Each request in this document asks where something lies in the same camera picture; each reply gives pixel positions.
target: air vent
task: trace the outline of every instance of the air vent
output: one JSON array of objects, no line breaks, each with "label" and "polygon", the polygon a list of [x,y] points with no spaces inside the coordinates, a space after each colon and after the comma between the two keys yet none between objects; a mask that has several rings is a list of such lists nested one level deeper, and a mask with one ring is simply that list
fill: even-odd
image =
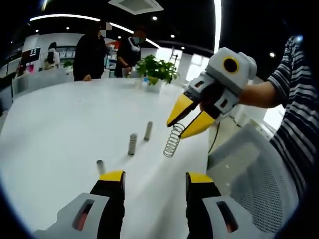
[{"label": "air vent", "polygon": [[111,0],[109,4],[133,15],[164,10],[164,8],[154,0]]}]

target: window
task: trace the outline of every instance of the window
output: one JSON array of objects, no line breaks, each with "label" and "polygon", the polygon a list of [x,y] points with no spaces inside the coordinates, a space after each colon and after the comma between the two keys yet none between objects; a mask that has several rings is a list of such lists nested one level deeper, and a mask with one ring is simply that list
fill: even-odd
[{"label": "window", "polygon": [[186,80],[191,81],[198,77],[199,74],[206,69],[208,62],[209,58],[194,54],[191,59],[191,65],[188,69]]},{"label": "window", "polygon": [[[175,63],[175,57],[172,55],[173,49],[171,48],[160,48],[156,51],[155,57],[159,60],[164,60],[164,61],[169,61],[171,63]],[[181,50],[174,50],[174,55],[178,55],[177,60],[176,60],[176,68],[178,70],[179,64],[180,64],[180,60],[181,60],[181,55],[182,55],[183,51]]]}]

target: person in black jacket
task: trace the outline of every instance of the person in black jacket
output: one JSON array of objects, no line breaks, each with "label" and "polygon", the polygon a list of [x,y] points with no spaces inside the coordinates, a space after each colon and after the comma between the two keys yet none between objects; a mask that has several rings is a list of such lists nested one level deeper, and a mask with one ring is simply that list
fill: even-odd
[{"label": "person in black jacket", "polygon": [[145,41],[145,30],[142,26],[135,29],[133,35],[121,41],[117,52],[116,77],[125,77],[131,71],[132,66],[141,59],[140,44]]},{"label": "person in black jacket", "polygon": [[76,46],[73,62],[74,81],[91,81],[101,78],[106,53],[101,23],[96,23],[90,33],[81,37]]}]

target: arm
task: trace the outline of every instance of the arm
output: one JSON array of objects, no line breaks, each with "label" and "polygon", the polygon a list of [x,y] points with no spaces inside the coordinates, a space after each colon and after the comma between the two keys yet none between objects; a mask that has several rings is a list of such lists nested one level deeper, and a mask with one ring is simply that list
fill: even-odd
[{"label": "arm", "polygon": [[125,62],[125,60],[123,59],[123,56],[125,54],[125,51],[127,50],[126,48],[126,45],[125,45],[125,41],[122,41],[120,46],[119,46],[119,49],[118,49],[118,52],[116,53],[117,55],[117,60],[118,62],[121,64],[121,66],[124,68],[124,67],[128,67],[128,63]]},{"label": "arm", "polygon": [[118,61],[121,63],[123,67],[128,67],[129,65],[123,60],[121,56],[118,56]]},{"label": "arm", "polygon": [[274,86],[270,82],[247,85],[239,98],[239,104],[262,108],[272,108],[281,103]]},{"label": "arm", "polygon": [[289,39],[286,43],[284,56],[274,73],[266,82],[247,85],[239,99],[240,104],[262,108],[286,105],[291,79],[291,41],[292,39]]}]

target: striped shirt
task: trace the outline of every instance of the striped shirt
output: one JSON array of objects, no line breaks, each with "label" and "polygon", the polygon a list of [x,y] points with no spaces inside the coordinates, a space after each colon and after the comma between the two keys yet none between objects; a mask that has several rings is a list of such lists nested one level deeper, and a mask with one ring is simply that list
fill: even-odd
[{"label": "striped shirt", "polygon": [[286,112],[271,144],[290,172],[299,197],[305,189],[319,141],[319,104],[314,79],[300,45],[291,37],[278,68],[268,78]]}]

